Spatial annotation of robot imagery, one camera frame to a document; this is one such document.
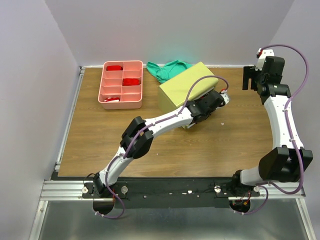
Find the olive green drawer cabinet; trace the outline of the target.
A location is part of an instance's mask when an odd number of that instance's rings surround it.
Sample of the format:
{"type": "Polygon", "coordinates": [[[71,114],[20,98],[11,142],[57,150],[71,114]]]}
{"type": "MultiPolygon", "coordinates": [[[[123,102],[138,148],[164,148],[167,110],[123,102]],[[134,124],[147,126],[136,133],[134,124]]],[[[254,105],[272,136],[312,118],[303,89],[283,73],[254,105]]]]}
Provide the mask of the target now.
{"type": "Polygon", "coordinates": [[[158,86],[158,107],[168,118],[181,110],[184,102],[195,101],[213,90],[218,79],[202,63],[198,62],[170,80],[158,86]]]}

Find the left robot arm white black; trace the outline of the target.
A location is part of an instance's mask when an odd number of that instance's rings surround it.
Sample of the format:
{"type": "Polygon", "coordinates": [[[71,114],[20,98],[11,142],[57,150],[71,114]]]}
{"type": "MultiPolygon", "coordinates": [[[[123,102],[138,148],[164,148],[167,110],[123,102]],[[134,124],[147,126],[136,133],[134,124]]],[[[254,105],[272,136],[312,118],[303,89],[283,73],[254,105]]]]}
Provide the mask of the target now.
{"type": "Polygon", "coordinates": [[[123,132],[119,148],[112,160],[94,175],[93,191],[101,198],[107,197],[120,174],[133,160],[149,152],[155,138],[176,128],[190,128],[206,120],[211,113],[224,107],[229,101],[226,90],[211,90],[164,115],[147,119],[135,117],[123,132]]]}

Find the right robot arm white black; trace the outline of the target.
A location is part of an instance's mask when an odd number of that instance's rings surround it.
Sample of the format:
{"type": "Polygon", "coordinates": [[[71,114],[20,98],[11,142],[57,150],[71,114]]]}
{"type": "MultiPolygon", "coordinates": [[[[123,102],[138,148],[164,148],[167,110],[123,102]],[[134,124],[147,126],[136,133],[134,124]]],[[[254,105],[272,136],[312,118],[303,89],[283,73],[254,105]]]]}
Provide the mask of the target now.
{"type": "Polygon", "coordinates": [[[282,84],[285,59],[272,54],[261,55],[255,66],[243,69],[243,90],[256,91],[267,111],[272,132],[272,149],[256,167],[238,170],[230,191],[241,196],[248,186],[270,184],[284,194],[296,194],[304,182],[304,172],[313,160],[299,138],[292,114],[292,94],[282,84]]]}

